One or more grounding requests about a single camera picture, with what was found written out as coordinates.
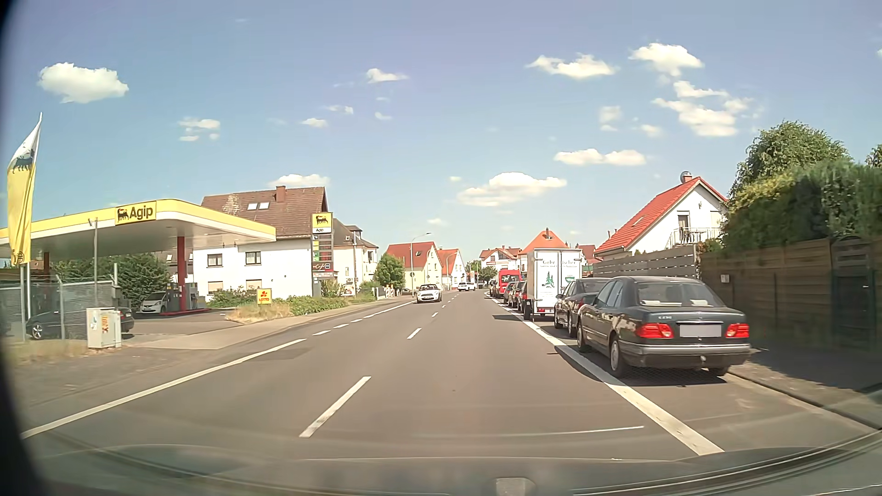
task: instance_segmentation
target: wooden fence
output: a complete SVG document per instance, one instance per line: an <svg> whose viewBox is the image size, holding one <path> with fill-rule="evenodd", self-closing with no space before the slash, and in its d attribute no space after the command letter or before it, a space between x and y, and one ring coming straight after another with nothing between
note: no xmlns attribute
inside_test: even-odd
<svg viewBox="0 0 882 496"><path fill-rule="evenodd" d="M882 237L828 239L700 257L701 279L747 313L751 334L816 347L880 350Z"/></svg>

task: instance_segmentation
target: box truck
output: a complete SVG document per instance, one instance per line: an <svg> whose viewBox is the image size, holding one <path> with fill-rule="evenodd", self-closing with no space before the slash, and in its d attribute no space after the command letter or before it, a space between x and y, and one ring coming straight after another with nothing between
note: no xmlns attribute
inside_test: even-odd
<svg viewBox="0 0 882 496"><path fill-rule="evenodd" d="M557 295L581 276L582 250L579 248L535 248L527 254L527 287L524 319L554 317Z"/></svg>

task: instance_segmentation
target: sidewalk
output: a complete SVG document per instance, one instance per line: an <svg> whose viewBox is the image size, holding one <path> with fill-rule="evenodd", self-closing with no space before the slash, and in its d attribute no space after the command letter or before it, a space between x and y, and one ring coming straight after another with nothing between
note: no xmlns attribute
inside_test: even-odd
<svg viewBox="0 0 882 496"><path fill-rule="evenodd" d="M882 429L882 356L755 342L751 359L729 373Z"/></svg>

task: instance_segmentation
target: utility box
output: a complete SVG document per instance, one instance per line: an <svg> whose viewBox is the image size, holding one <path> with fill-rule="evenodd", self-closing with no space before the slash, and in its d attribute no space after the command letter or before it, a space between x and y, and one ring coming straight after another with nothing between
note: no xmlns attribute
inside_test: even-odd
<svg viewBox="0 0 882 496"><path fill-rule="evenodd" d="M123 327L116 308L86 308L86 346L92 349L123 346Z"/></svg>

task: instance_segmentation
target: windshield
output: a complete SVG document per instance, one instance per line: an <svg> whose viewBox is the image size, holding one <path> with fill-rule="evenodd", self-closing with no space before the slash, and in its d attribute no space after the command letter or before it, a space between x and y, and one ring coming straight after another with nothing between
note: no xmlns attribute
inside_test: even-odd
<svg viewBox="0 0 882 496"><path fill-rule="evenodd" d="M696 282L640 282L637 293L644 306L725 306L707 286Z"/></svg>

